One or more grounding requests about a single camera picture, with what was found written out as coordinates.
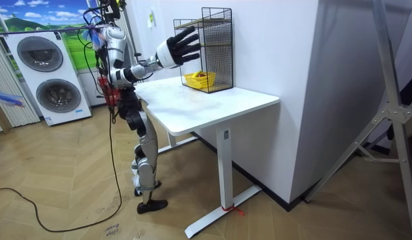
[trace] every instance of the blue sky poster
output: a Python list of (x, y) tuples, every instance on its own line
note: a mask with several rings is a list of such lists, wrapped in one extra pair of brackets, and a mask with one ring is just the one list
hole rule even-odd
[(86, 9), (84, 0), (0, 0), (0, 14), (6, 18), (18, 17), (42, 25), (84, 23), (82, 14)]
[[(86, 24), (83, 12), (87, 8), (85, 0), (0, 0), (0, 14), (4, 16), (7, 28), (13, 32), (79, 27)], [(77, 38), (77, 32), (66, 32), (63, 36), (76, 68), (86, 69), (84, 49)], [(94, 67), (94, 52), (86, 49), (86, 55), (89, 66)]]

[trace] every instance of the humanoid robot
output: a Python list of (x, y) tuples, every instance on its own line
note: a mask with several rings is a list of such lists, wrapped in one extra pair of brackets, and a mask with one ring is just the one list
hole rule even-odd
[(134, 178), (135, 196), (143, 196), (143, 201), (137, 206), (137, 212), (142, 214), (157, 211), (167, 206), (166, 200), (151, 198), (153, 190), (161, 184), (155, 178), (158, 156), (157, 134), (135, 94), (134, 83), (155, 71), (179, 67), (185, 62), (199, 58), (199, 54), (194, 52), (200, 50), (200, 43), (190, 45), (198, 40), (199, 36), (193, 34), (185, 38), (195, 30), (194, 27), (186, 28), (182, 33), (162, 42), (154, 56), (124, 68), (126, 33), (114, 24), (114, 20), (120, 18), (119, 7), (115, 0), (106, 3), (110, 5), (112, 11), (105, 14), (105, 24), (100, 25), (105, 45), (96, 52), (96, 55), (101, 58), (103, 64), (107, 65), (104, 73), (108, 76), (110, 84), (119, 90), (119, 116), (126, 120), (129, 128), (132, 131), (136, 130), (139, 136), (139, 145), (135, 147), (135, 160), (132, 162), (132, 169), (137, 173)]

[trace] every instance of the robot finger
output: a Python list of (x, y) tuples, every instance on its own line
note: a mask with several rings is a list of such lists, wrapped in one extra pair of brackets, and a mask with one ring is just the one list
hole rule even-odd
[(194, 60), (194, 59), (198, 59), (199, 57), (200, 57), (200, 54), (194, 53), (194, 54), (190, 54), (190, 55), (182, 57), (181, 61), (183, 63), (185, 63), (185, 62), (188, 62), (188, 61), (191, 61), (191, 60)]
[(180, 41), (179, 43), (175, 44), (175, 48), (176, 49), (182, 48), (182, 47), (190, 44), (191, 42), (194, 42), (194, 41), (198, 40), (198, 38), (199, 38), (198, 34), (191, 35), (188, 38), (186, 38), (186, 39)]
[(167, 43), (170, 45), (175, 45), (177, 42), (184, 39), (184, 37), (188, 36), (188, 34), (194, 32), (194, 30), (194, 26), (188, 27), (186, 30), (176, 34), (176, 36), (169, 38)]
[(175, 54), (179, 55), (179, 56), (184, 56), (185, 54), (193, 53), (195, 51), (198, 51), (198, 50), (200, 50), (200, 48), (201, 48), (200, 43), (196, 43), (194, 45), (187, 45), (187, 46), (183, 47), (182, 49), (176, 50)]

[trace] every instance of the blue object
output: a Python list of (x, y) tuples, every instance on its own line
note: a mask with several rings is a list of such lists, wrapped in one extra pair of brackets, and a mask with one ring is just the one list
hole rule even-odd
[(92, 42), (92, 47), (95, 50), (102, 48), (102, 46), (104, 45), (103, 38), (94, 28), (84, 30), (81, 35), (86, 41)]
[(13, 106), (24, 107), (24, 103), (20, 101), (20, 99), (22, 99), (21, 96), (10, 95), (10, 94), (0, 92), (0, 102), (2, 103), (10, 104)]

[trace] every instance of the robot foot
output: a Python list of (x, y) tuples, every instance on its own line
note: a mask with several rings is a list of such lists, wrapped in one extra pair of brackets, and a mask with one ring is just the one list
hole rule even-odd
[(148, 204), (139, 203), (137, 207), (138, 214), (147, 213), (150, 211), (158, 211), (164, 209), (167, 206), (166, 200), (152, 200), (148, 201)]
[[(158, 188), (158, 187), (160, 187), (160, 186), (161, 186), (161, 182), (160, 182), (159, 180), (157, 180), (154, 189), (156, 189), (156, 188)], [(133, 191), (133, 194), (135, 195), (135, 197), (142, 196), (142, 192), (138, 193), (138, 191), (137, 191), (136, 189)]]

